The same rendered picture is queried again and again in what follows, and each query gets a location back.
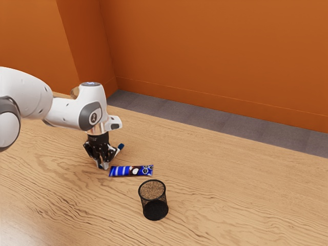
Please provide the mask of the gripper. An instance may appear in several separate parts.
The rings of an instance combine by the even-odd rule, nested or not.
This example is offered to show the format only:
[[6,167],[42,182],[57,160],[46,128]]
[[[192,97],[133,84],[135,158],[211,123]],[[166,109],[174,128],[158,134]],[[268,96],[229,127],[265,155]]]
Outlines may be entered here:
[[87,154],[97,164],[110,163],[116,154],[116,148],[109,143],[109,133],[87,136],[87,141],[83,144]]

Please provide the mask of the white pen with blue cap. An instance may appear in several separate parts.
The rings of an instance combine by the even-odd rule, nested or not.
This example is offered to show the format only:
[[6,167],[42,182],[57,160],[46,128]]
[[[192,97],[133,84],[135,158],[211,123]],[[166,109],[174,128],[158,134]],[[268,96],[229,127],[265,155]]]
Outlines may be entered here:
[[107,144],[104,151],[104,156],[102,156],[102,162],[99,165],[101,169],[107,170],[109,168],[110,162],[118,155],[118,153],[125,147],[123,143],[120,143],[118,147],[112,147]]

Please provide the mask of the blue snack bar wrapper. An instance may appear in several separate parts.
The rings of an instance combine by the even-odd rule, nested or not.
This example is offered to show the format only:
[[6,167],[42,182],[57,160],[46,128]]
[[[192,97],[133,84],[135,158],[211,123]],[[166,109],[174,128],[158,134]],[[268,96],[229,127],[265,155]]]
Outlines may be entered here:
[[109,177],[152,176],[153,165],[146,166],[112,166]]

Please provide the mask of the black mesh pen holder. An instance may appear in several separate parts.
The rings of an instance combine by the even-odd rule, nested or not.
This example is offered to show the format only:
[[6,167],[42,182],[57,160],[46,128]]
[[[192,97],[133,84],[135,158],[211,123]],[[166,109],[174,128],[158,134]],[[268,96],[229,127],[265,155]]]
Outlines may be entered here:
[[142,212],[146,219],[158,221],[165,218],[169,212],[166,198],[166,186],[158,179],[143,182],[138,188],[142,204]]

